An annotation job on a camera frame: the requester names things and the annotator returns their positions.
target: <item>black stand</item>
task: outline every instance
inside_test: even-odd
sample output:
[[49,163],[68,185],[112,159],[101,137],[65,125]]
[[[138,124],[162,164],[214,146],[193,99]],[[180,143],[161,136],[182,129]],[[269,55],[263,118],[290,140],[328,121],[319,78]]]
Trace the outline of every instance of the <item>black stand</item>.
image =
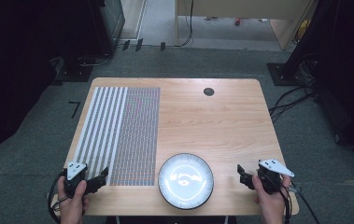
[[290,58],[285,63],[268,63],[267,68],[272,76],[276,86],[302,86],[305,85],[299,65],[303,60],[308,60],[317,56],[316,53],[327,44],[324,41],[322,31],[319,30],[321,18],[326,15],[326,8],[333,1],[319,1],[313,19],[307,30],[304,32],[302,39],[296,46]]
[[[85,64],[93,64],[95,59],[85,59]],[[55,78],[55,82],[87,82],[92,74],[92,65],[77,65],[73,68],[63,66]]]
[[275,86],[303,86],[305,84],[300,71],[296,69],[296,71],[286,72],[284,63],[268,63],[267,68]]

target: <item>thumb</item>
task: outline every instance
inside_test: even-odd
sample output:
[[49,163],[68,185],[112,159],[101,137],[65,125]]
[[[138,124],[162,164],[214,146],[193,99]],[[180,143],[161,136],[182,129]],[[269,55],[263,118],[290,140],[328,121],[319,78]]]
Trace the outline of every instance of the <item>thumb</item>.
[[81,199],[83,198],[84,191],[86,191],[87,182],[85,180],[80,181],[78,183],[77,188],[75,189],[75,196],[72,199],[73,202],[81,203]]

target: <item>floor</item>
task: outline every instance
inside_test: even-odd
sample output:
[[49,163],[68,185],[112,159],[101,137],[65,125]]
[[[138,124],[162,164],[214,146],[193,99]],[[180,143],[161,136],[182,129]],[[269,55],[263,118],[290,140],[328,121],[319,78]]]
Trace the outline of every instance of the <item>floor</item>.
[[[160,46],[162,42],[174,47],[175,1],[174,0],[121,0],[125,25],[121,41],[143,38],[144,45]],[[192,40],[185,48],[248,49],[281,51],[270,22],[267,20],[242,19],[234,25],[235,18],[216,18],[210,21],[193,17]],[[186,41],[190,30],[190,18],[179,17],[178,44]],[[290,43],[286,51],[292,52]]]

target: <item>striped board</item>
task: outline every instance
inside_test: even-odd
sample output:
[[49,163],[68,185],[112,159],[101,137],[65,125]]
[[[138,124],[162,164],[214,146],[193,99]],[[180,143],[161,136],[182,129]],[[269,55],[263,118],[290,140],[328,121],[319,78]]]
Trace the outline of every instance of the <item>striped board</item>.
[[111,186],[154,186],[160,88],[96,87],[74,161],[87,179],[106,167]]

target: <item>wooden table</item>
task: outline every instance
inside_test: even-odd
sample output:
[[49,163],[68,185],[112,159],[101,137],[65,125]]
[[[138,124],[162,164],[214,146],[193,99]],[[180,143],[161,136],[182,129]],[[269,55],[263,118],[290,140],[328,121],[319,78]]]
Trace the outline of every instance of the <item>wooden table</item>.
[[[175,1],[175,41],[178,45],[178,16],[191,15],[192,0]],[[318,0],[194,0],[192,16],[271,19],[270,24],[279,46],[285,49],[303,20],[310,20],[317,2]]]
[[[95,87],[160,88],[158,136],[154,186],[103,186],[89,195],[91,204],[87,215],[243,216],[260,213],[260,207],[252,201],[256,192],[239,183],[237,164],[254,174],[258,160],[277,159],[282,163],[284,160],[258,80],[96,78],[65,167],[74,159]],[[205,88],[212,88],[215,94],[205,95]],[[157,182],[163,163],[182,152],[204,159],[214,175],[212,195],[193,210],[179,210],[170,205],[160,193]],[[299,205],[293,194],[291,198],[295,215]]]

